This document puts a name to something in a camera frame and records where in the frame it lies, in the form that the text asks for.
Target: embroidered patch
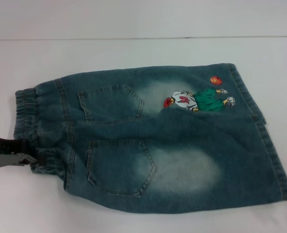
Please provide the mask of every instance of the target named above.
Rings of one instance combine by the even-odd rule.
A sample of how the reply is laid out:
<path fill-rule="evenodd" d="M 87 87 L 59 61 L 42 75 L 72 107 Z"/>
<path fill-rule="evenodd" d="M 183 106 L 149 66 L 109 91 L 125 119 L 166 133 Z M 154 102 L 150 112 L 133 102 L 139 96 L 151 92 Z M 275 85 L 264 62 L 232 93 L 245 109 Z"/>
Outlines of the embroidered patch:
<path fill-rule="evenodd" d="M 164 108 L 172 104 L 177 104 L 182 108 L 186 108 L 193 112 L 201 111 L 220 111 L 224 109 L 227 104 L 229 106 L 235 105 L 233 96 L 227 97 L 224 101 L 215 98 L 216 93 L 227 94 L 228 91 L 224 89 L 206 89 L 196 94 L 191 94 L 187 91 L 175 91 L 171 97 L 164 101 Z"/>
<path fill-rule="evenodd" d="M 218 76 L 213 76 L 210 78 L 210 82 L 215 85 L 220 85 L 222 83 L 222 79 Z"/>

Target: cartoon boy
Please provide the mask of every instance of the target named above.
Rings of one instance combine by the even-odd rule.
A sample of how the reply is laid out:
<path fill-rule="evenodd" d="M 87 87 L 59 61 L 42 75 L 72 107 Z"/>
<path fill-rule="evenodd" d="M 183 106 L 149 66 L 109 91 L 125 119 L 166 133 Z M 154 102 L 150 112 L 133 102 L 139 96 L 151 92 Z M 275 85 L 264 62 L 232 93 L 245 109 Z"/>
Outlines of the cartoon boy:
<path fill-rule="evenodd" d="M 221 101 L 215 98 L 216 93 L 227 94 L 228 92 L 224 89 L 207 89 L 192 95 L 187 91 L 175 91 L 171 97 L 165 99 L 164 108 L 176 103 L 180 107 L 191 111 L 219 111 L 222 110 L 226 104 L 230 106 L 235 105 L 233 96 L 227 97 L 226 100 Z"/>

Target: blue denim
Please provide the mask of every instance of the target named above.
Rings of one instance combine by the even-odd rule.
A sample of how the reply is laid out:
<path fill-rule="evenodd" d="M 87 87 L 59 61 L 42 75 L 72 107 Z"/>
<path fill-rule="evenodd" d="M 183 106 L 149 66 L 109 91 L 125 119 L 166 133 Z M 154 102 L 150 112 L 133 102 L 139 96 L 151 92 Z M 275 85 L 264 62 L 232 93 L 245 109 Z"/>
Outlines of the blue denim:
<path fill-rule="evenodd" d="M 16 92 L 28 139 L 64 189 L 133 213 L 287 200 L 265 119 L 233 64 L 70 75 Z"/>

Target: stitching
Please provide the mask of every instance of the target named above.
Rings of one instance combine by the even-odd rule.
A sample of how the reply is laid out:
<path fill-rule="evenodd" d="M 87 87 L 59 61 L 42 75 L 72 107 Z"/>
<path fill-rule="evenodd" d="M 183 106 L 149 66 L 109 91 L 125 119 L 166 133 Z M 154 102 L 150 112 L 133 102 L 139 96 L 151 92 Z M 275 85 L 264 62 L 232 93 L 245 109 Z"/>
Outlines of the stitching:
<path fill-rule="evenodd" d="M 147 156 L 147 159 L 149 160 L 150 164 L 151 164 L 151 170 L 148 174 L 148 176 L 146 177 L 145 181 L 141 184 L 141 186 L 138 188 L 138 190 L 136 192 L 130 193 L 130 194 L 126 194 L 126 193 L 119 193 L 119 192 L 114 192 L 114 191 L 110 191 L 108 189 L 104 189 L 101 188 L 100 186 L 98 186 L 95 182 L 94 182 L 94 178 L 92 175 L 92 171 L 93 171 L 93 163 L 94 163 L 94 153 L 93 153 L 93 144 L 97 145 L 98 144 L 103 144 L 106 146 L 119 146 L 119 145 L 135 145 L 135 144 L 139 144 L 141 146 L 141 148 L 143 149 L 143 152 L 145 153 L 145 155 Z M 93 143 L 89 142 L 89 147 L 88 147 L 88 158 L 87 158 L 87 169 L 89 171 L 89 176 L 88 176 L 88 181 L 91 182 L 95 187 L 97 187 L 99 190 L 101 190 L 104 193 L 108 193 L 110 195 L 114 195 L 114 196 L 121 196 L 121 197 L 141 197 L 142 194 L 145 192 L 145 190 L 148 188 L 149 184 L 151 183 L 156 171 L 157 171 L 157 166 L 155 165 L 153 159 L 150 157 L 148 148 L 146 147 L 145 143 L 143 140 L 116 140 L 116 141 L 112 141 L 112 142 L 103 142 L 103 141 L 95 141 Z"/>
<path fill-rule="evenodd" d="M 245 101 L 245 103 L 247 104 L 247 106 L 248 106 L 248 108 L 250 109 L 250 111 L 251 111 L 254 115 L 256 115 L 256 114 L 254 113 L 252 107 L 249 105 L 249 103 L 248 103 L 249 101 L 246 101 L 246 98 L 245 98 L 245 96 L 243 95 L 240 86 L 236 83 L 236 78 L 235 78 L 235 75 L 233 74 L 232 68 L 229 67 L 228 64 L 226 64 L 226 65 L 227 65 L 227 67 L 228 67 L 228 69 L 229 69 L 229 71 L 230 71 L 230 75 L 231 75 L 231 77 L 232 77 L 232 79 L 233 79 L 233 81 L 234 81 L 235 86 L 237 87 L 237 89 L 238 89 L 239 92 L 240 92 L 240 95 L 241 95 L 242 98 L 244 99 L 244 101 Z"/>
<path fill-rule="evenodd" d="M 70 163 L 68 165 L 68 169 L 69 172 L 67 172 L 67 183 L 66 183 L 66 189 L 68 189 L 69 187 L 69 182 L 70 182 L 70 178 L 72 176 L 73 173 L 73 167 L 74 167 L 74 160 L 75 160 L 75 152 L 74 152 L 74 148 L 73 148 L 73 122 L 70 121 L 70 117 L 69 117 L 69 112 L 68 112 L 68 107 L 67 107 L 67 101 L 66 101 L 66 96 L 65 96 L 65 92 L 61 83 L 60 79 L 56 79 L 55 83 L 57 85 L 57 90 L 59 93 L 59 97 L 61 98 L 61 105 L 62 105 L 62 112 L 64 115 L 64 118 L 66 120 L 67 123 L 67 138 L 68 138 L 68 142 L 70 143 L 72 149 L 70 151 L 70 156 L 69 156 L 69 160 Z"/>
<path fill-rule="evenodd" d="M 116 87 L 116 88 L 119 88 L 119 89 L 122 89 L 122 88 L 125 88 L 127 92 L 129 92 L 130 94 L 133 95 L 133 97 L 135 97 L 137 100 L 138 100 L 138 107 L 137 107 L 137 110 L 136 110 L 136 114 L 135 114 L 135 117 L 129 117 L 129 118 L 124 118 L 124 119 L 118 119 L 118 120 L 101 120 L 101 121 L 97 121 L 97 120 L 93 120 L 92 117 L 91 117 L 91 114 L 87 108 L 87 105 L 86 105 L 86 101 L 85 101 L 85 94 L 97 94 L 99 92 L 102 92 L 102 91 L 107 91 L 107 90 L 112 90 L 112 91 L 115 91 L 113 90 L 113 88 Z M 86 90 L 86 91 L 81 91 L 78 93 L 78 96 L 79 96 L 79 100 L 80 100 L 80 104 L 81 104 L 81 107 L 83 108 L 84 110 L 84 113 L 85 113 L 85 119 L 86 119 L 86 122 L 97 122 L 99 124 L 108 124 L 108 123 L 117 123 L 117 122 L 120 122 L 120 121 L 126 121 L 126 120 L 131 120 L 131 119 L 136 119 L 136 118 L 140 118 L 141 117 L 141 114 L 142 114 L 142 109 L 143 109 L 143 99 L 141 99 L 131 88 L 130 86 L 128 86 L 126 83 L 125 84 L 117 84 L 117 85 L 111 85 L 111 86 L 104 86 L 104 87 L 100 87 L 100 88 L 96 88 L 96 89 L 93 89 L 93 90 Z"/>
<path fill-rule="evenodd" d="M 262 142 L 263 142 L 263 144 L 265 145 L 265 149 L 266 149 L 266 152 L 268 153 L 268 156 L 269 156 L 269 158 L 270 158 L 270 161 L 271 161 L 271 163 L 272 163 L 272 165 L 273 165 L 273 168 L 274 168 L 274 173 L 275 173 L 275 175 L 276 175 L 276 178 L 277 178 L 277 181 L 278 181 L 278 184 L 279 184 L 279 187 L 280 187 L 280 191 L 281 191 L 281 194 L 282 194 L 282 198 L 283 198 L 283 200 L 285 200 L 286 199 L 286 196 L 285 196 L 285 187 L 282 185 L 282 180 L 284 180 L 285 178 L 284 178 L 284 175 L 283 174 L 280 174 L 277 170 L 279 170 L 279 168 L 280 168 L 280 165 L 279 164 L 277 164 L 277 162 L 276 161 L 274 161 L 273 160 L 273 158 L 272 158 L 272 156 L 271 156 L 271 154 L 274 154 L 274 156 L 278 156 L 276 153 L 273 153 L 273 152 L 270 152 L 269 151 L 269 146 L 268 146 L 268 144 L 266 143 L 266 141 L 264 140 L 264 135 L 262 135 L 262 132 L 263 131 L 265 131 L 266 129 L 264 129 L 261 125 L 259 125 L 259 122 L 258 122 L 258 120 L 256 121 L 256 123 L 255 123 L 255 125 L 256 125 L 256 128 L 258 129 L 258 133 L 260 134 L 260 137 L 261 137 L 261 139 L 262 139 Z"/>
<path fill-rule="evenodd" d="M 78 123 L 87 123 L 87 124 L 103 124 L 103 125 L 110 125 L 110 124 L 116 124 L 116 123 L 121 123 L 121 122 L 137 122 L 137 121 L 142 121 L 141 118 L 126 118 L 122 120 L 115 120 L 115 121 L 84 121 L 84 120 L 78 120 L 76 122 Z"/>
<path fill-rule="evenodd" d="M 255 114 L 254 113 L 254 111 L 253 111 L 253 109 L 252 109 L 252 107 L 250 106 L 250 104 L 251 103 L 249 103 L 249 101 L 246 101 L 246 98 L 245 98 L 245 96 L 244 96 L 244 94 L 243 94 L 243 92 L 242 92 L 242 90 L 241 90 L 241 86 L 243 86 L 243 85 L 238 85 L 236 82 L 237 82 L 237 80 L 236 80 L 236 78 L 235 78 L 235 75 L 232 73 L 232 68 L 231 67 L 229 67 L 228 66 L 228 68 L 229 68 L 229 70 L 230 70 L 230 74 L 231 74 L 231 77 L 232 77 L 232 79 L 233 79 L 233 81 L 234 81 L 234 84 L 236 85 L 236 87 L 238 88 L 238 90 L 239 90 L 239 92 L 240 92 L 240 94 L 241 94 L 241 96 L 243 97 L 243 99 L 244 99 L 244 101 L 245 101 L 245 103 L 247 104 L 247 106 L 249 107 L 249 109 L 251 110 L 251 112 L 253 113 L 253 116 L 254 117 L 256 117 L 256 120 L 254 120 L 254 122 L 255 122 L 255 125 L 256 125 L 256 128 L 257 128 L 257 131 L 258 131 L 258 133 L 259 133 L 259 135 L 260 135 L 260 138 L 261 138 L 261 140 L 262 140 L 262 142 L 263 142 L 263 144 L 264 144 L 264 146 L 265 146 L 265 149 L 266 149 L 266 152 L 268 153 L 268 156 L 269 156 L 269 158 L 270 158 L 270 161 L 271 161 L 271 163 L 272 163 L 272 165 L 273 165 L 273 168 L 274 168 L 274 173 L 275 173 L 275 175 L 276 175 L 276 178 L 277 178 L 277 181 L 278 181 L 278 184 L 279 184 L 279 187 L 280 187 L 280 191 L 281 191 L 281 194 L 282 194 L 282 199 L 283 200 L 285 200 L 286 198 L 285 198 L 285 187 L 282 185 L 282 179 L 284 179 L 284 175 L 283 174 L 279 174 L 279 172 L 277 172 L 277 170 L 280 168 L 280 165 L 279 164 L 277 164 L 276 162 L 274 162 L 273 161 L 273 158 L 272 158 L 272 154 L 274 154 L 274 156 L 277 156 L 278 157 L 278 155 L 276 154 L 276 153 L 273 153 L 273 152 L 270 152 L 269 151 L 269 146 L 268 146 L 268 144 L 265 142 L 265 140 L 264 140 L 264 136 L 262 135 L 262 132 L 264 131 L 264 130 L 266 130 L 266 129 L 260 129 L 259 127 L 261 127 L 261 125 L 259 125 L 259 119 L 258 119 L 258 115 L 257 114 Z"/>
<path fill-rule="evenodd" d="M 64 118 L 66 119 L 66 121 L 70 121 L 66 97 L 65 97 L 65 92 L 63 90 L 62 83 L 61 83 L 60 79 L 56 79 L 56 84 L 57 84 L 59 96 L 61 98 L 61 105 L 62 105 L 62 111 L 64 114 Z"/>

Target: white surface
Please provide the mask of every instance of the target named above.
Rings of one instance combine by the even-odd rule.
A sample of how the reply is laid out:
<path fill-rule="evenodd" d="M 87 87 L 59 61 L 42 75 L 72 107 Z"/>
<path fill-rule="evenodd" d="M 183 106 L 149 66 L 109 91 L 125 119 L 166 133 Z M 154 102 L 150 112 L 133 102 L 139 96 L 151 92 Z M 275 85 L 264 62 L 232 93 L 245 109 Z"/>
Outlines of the white surface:
<path fill-rule="evenodd" d="M 0 42 L 0 137 L 12 138 L 16 90 L 68 74 L 234 63 L 267 119 L 287 173 L 287 38 Z M 181 215 L 114 211 L 63 191 L 54 176 L 0 168 L 0 233 L 287 233 L 287 202 Z"/>
<path fill-rule="evenodd" d="M 287 35 L 287 0 L 0 0 L 0 39 Z"/>

